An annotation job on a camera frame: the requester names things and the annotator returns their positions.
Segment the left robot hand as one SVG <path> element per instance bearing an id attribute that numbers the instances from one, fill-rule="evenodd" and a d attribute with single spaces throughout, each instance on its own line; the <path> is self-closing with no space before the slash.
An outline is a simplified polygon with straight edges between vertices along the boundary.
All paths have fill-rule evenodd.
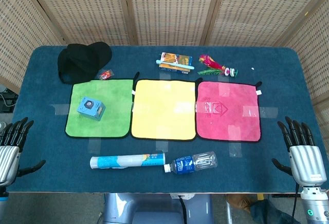
<path id="1" fill-rule="evenodd" d="M 32 167 L 20 169 L 21 153 L 33 124 L 33 120 L 28 121 L 25 117 L 8 124 L 1 131 L 1 188 L 13 184 L 17 177 L 34 173 L 46 163 L 45 160 L 41 160 Z"/>

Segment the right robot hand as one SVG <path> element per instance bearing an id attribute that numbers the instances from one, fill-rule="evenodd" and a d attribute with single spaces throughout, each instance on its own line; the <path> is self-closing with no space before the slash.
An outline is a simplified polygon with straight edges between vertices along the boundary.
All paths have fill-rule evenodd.
<path id="1" fill-rule="evenodd" d="M 277 159 L 271 161 L 280 171 L 292 176 L 300 186 L 321 186 L 327 181 L 322 154 L 316 146 L 313 133 L 306 123 L 285 117 L 286 124 L 277 122 L 289 155 L 290 165 Z"/>

